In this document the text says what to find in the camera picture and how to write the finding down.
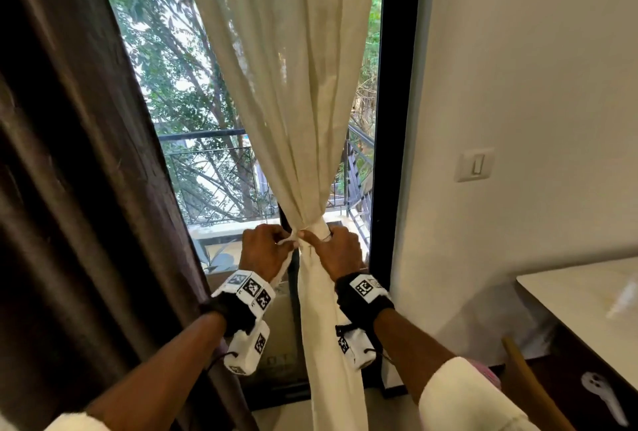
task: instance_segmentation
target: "person's right hand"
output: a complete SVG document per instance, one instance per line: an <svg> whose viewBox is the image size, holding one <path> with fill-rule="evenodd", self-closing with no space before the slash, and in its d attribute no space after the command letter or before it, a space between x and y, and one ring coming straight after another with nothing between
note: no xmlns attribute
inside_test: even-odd
<svg viewBox="0 0 638 431"><path fill-rule="evenodd" d="M310 243L321 260L322 266L333 282L342 276L355 273L361 269L361 246L359 237L344 226L328 225L332 238L323 242L316 234L307 229L298 232L299 238Z"/></svg>

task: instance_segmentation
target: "black wristband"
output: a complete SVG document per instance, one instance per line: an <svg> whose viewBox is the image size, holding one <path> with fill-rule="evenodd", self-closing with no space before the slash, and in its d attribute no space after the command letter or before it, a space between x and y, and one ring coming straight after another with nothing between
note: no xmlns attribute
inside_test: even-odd
<svg viewBox="0 0 638 431"><path fill-rule="evenodd" d="M219 312L226 319L226 332L224 337L232 337L238 330L246 333L255 326L257 318L250 311L250 307L242 302L234 293L222 292L218 296L209 298L200 304L202 314Z"/></svg>
<svg viewBox="0 0 638 431"><path fill-rule="evenodd" d="M355 279L360 281L352 285ZM359 271L339 278L334 284L337 304L344 315L358 328L374 335L374 320L386 308L394 308L387 291L370 275Z"/></svg>

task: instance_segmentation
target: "curtain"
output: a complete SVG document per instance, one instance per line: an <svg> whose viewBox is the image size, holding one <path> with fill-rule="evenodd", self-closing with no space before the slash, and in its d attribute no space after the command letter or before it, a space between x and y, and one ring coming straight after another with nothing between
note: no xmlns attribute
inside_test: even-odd
<svg viewBox="0 0 638 431"><path fill-rule="evenodd" d="M209 288L108 1L4 0L3 13L0 413L35 431L148 359ZM257 429L215 366L177 424L233 421Z"/></svg>
<svg viewBox="0 0 638 431"><path fill-rule="evenodd" d="M371 0L195 0L239 116L293 229L329 236L326 201L343 151ZM315 252L301 246L302 339L315 431L366 429L361 374Z"/></svg>

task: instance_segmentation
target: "wooden chair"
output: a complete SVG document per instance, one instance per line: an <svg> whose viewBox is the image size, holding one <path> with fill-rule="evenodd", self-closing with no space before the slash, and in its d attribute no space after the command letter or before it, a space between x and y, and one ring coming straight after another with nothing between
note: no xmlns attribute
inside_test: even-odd
<svg viewBox="0 0 638 431"><path fill-rule="evenodd" d="M502 342L507 353L505 371L501 376L503 393L520 407L541 431L576 431L538 382L514 340L504 337Z"/></svg>

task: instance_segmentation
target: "dark brown curtain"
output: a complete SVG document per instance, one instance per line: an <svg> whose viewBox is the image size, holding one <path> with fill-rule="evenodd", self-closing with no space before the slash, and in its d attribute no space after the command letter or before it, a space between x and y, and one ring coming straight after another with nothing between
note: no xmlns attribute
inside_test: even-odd
<svg viewBox="0 0 638 431"><path fill-rule="evenodd" d="M209 293L107 0L3 0L0 412L79 411ZM235 377L200 377L176 428L256 430Z"/></svg>

